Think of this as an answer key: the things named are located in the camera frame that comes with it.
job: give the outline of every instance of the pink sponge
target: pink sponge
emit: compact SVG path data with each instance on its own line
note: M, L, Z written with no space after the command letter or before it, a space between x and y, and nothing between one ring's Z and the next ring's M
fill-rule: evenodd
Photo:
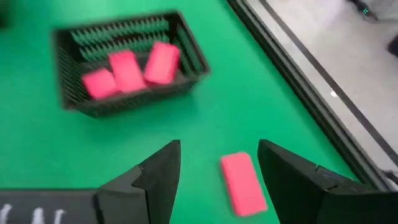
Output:
M87 92L96 100L118 92L112 73L105 68L87 73L81 79Z
M221 168L232 208L239 216L249 216L268 209L250 156L238 152L223 156Z
M145 79L158 84L173 82L179 57L180 50L178 47L155 42L145 67Z
M108 55L118 88L123 93L146 88L136 56L130 50L122 50Z

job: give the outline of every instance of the gray floor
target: gray floor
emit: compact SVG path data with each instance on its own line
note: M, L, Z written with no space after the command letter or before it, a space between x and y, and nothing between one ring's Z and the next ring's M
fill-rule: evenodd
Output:
M380 20L397 20L397 0L363 0Z
M398 170L259 0L247 2L368 156L382 169ZM398 152L398 58L386 50L387 44L398 34L398 23L366 22L345 0L267 2Z
M371 24L344 0L268 0L387 142L398 149L397 24Z

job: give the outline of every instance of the black basket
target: black basket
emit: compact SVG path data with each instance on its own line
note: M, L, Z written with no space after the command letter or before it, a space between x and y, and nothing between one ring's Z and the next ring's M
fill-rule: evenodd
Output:
M111 71L108 53L123 49L136 53L143 69L155 41L169 42L180 49L178 71L172 84L156 85L103 100L92 99L81 81L83 74L101 67ZM56 30L55 44L63 107L92 117L186 92L210 70L178 11Z

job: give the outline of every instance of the green table surface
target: green table surface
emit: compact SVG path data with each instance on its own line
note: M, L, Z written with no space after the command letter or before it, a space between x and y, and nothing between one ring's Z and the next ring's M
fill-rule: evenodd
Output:
M128 170L172 139L182 142L171 223L278 223L257 161L269 139L355 178L224 0L14 0L0 30L0 187L86 188ZM179 9L211 74L189 94L105 119L61 109L55 27ZM248 152L270 206L238 218L222 155Z

